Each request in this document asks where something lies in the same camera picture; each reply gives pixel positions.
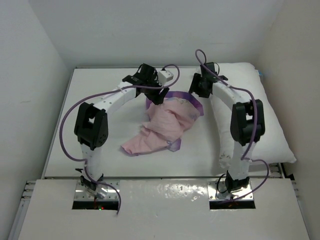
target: white wall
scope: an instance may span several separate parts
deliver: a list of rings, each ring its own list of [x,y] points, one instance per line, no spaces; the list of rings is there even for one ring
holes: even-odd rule
[[[29,0],[69,66],[254,62],[283,0]]]
[[[290,148],[288,164],[312,239],[320,239],[320,1],[286,0],[268,34],[258,67]]]
[[[27,0],[0,1],[0,240],[41,177],[70,73]]]

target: white fabric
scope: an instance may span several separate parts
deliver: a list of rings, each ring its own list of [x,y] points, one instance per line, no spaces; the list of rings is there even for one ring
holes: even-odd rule
[[[296,158],[289,149],[277,116],[268,102],[258,71],[250,63],[222,64],[220,75],[228,78],[228,83],[248,89],[255,99],[263,103],[265,134],[257,142],[252,152],[252,159],[263,159],[267,163],[294,163]],[[228,167],[234,151],[234,140],[230,133],[231,110],[216,96],[211,104],[220,137],[221,167]]]

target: purple cable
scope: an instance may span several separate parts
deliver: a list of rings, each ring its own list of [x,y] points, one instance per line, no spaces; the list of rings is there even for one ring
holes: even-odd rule
[[[198,60],[198,62],[200,63],[200,65],[208,72],[210,73],[212,76],[216,77],[220,82],[222,82],[224,85],[228,86],[228,83],[225,82],[223,79],[221,79],[218,75],[216,75],[214,72],[212,72],[209,68],[207,68],[204,63],[200,60],[200,58],[198,57],[198,52],[201,52],[203,55],[204,55],[204,59],[205,61],[207,61],[207,56],[205,54],[205,52],[201,49],[197,49],[195,50],[195,57],[196,59]],[[246,155],[248,154],[254,140],[255,140],[255,136],[256,136],[256,131],[257,131],[257,122],[258,122],[258,109],[257,109],[257,103],[255,101],[255,97],[254,95],[247,89],[244,89],[244,88],[240,88],[240,87],[235,87],[235,86],[229,86],[231,89],[233,90],[238,90],[238,91],[243,91],[243,92],[246,92],[250,95],[251,99],[252,99],[252,104],[253,104],[253,130],[252,130],[252,134],[251,134],[251,138],[250,138],[250,142],[249,142],[249,145],[248,147],[246,148],[246,150],[244,151],[242,157],[241,157],[241,160],[245,159],[246,158]],[[268,164],[262,160],[262,159],[257,159],[257,160],[252,160],[252,162],[263,162],[266,166],[266,176],[264,178],[264,180],[259,184],[259,186],[257,186],[255,189],[253,189],[251,192],[243,195],[243,196],[239,196],[237,198],[234,198],[234,199],[230,199],[230,200],[225,200],[225,201],[221,201],[220,203],[221,204],[224,204],[224,203],[229,203],[229,202],[233,202],[234,200],[238,200],[238,199],[242,199],[244,198],[245,196],[249,195],[249,194],[252,194],[253,192],[255,192],[256,190],[258,190],[268,179],[268,176],[269,176],[269,166]]]
[[[107,91],[107,92],[102,92],[102,93],[98,93],[98,94],[94,94],[94,95],[90,95],[90,96],[87,96],[81,100],[79,100],[77,103],[75,103],[72,107],[70,107],[70,109],[68,111],[66,111],[65,115],[63,116],[62,120],[61,120],[61,124],[60,124],[60,129],[59,129],[59,141],[60,141],[60,145],[61,145],[61,148],[62,148],[62,151],[63,153],[71,160],[75,161],[75,162],[84,162],[84,165],[87,165],[87,159],[86,158],[74,158],[73,156],[71,156],[68,152],[67,152],[67,149],[65,147],[65,144],[64,144],[64,140],[63,140],[63,129],[64,129],[64,125],[65,125],[65,122],[67,120],[67,117],[69,116],[69,114],[72,112],[73,109],[75,109],[78,105],[80,105],[81,103],[83,103],[84,101],[88,100],[88,99],[93,99],[93,98],[96,98],[96,97],[100,97],[100,96],[103,96],[103,95],[108,95],[108,94],[115,94],[115,93],[118,93],[122,90],[125,90],[125,89],[131,89],[131,88],[140,88],[140,89],[154,89],[154,90],[157,90],[157,89],[165,89],[165,88],[168,88],[168,87],[171,87],[172,85],[174,85],[178,79],[180,78],[180,69],[177,65],[175,64],[168,64],[168,65],[165,65],[162,69],[165,69],[167,67],[175,67],[176,70],[177,70],[177,76],[176,76],[176,79],[169,85],[166,85],[166,86],[161,86],[161,87],[154,87],[154,86],[137,86],[137,85],[132,85],[132,86],[125,86],[121,89],[117,89],[117,90],[113,90],[113,91]],[[84,171],[85,171],[85,174],[88,176],[88,178],[95,184],[101,184],[101,185],[104,185],[104,186],[107,186],[107,187],[110,187],[112,188],[113,190],[115,190],[116,194],[118,195],[119,197],[119,206],[118,206],[118,210],[116,212],[116,214],[119,213],[120,211],[120,207],[121,207],[121,196],[120,196],[120,193],[117,191],[117,189],[115,189],[115,187],[113,187],[112,185],[110,184],[107,184],[105,182],[97,182],[95,181],[89,174],[88,174],[88,169],[87,167],[85,166],[84,167]]]
[[[201,52],[204,55],[204,59],[207,61],[207,56],[205,54],[205,52],[201,49],[197,49],[195,50],[195,57],[198,60],[198,62],[200,63],[200,65],[208,72],[210,73],[212,76],[216,77],[220,82],[222,82],[224,85],[228,86],[228,83],[225,82],[223,79],[221,79],[218,75],[216,75],[214,72],[212,72],[209,68],[207,68],[200,60],[200,58],[198,57],[198,52]],[[250,142],[248,147],[246,148],[246,150],[244,151],[241,160],[245,159],[245,157],[247,156],[254,140],[255,140],[255,135],[256,135],[256,131],[257,131],[257,122],[258,122],[258,109],[257,109],[257,103],[255,101],[255,97],[254,95],[247,89],[244,88],[240,88],[240,87],[235,87],[235,86],[230,86],[231,89],[233,90],[238,90],[238,91],[243,91],[246,92],[247,94],[250,95],[251,99],[252,99],[252,104],[253,104],[253,130],[252,130],[252,134],[251,134],[251,138],[250,138]]]

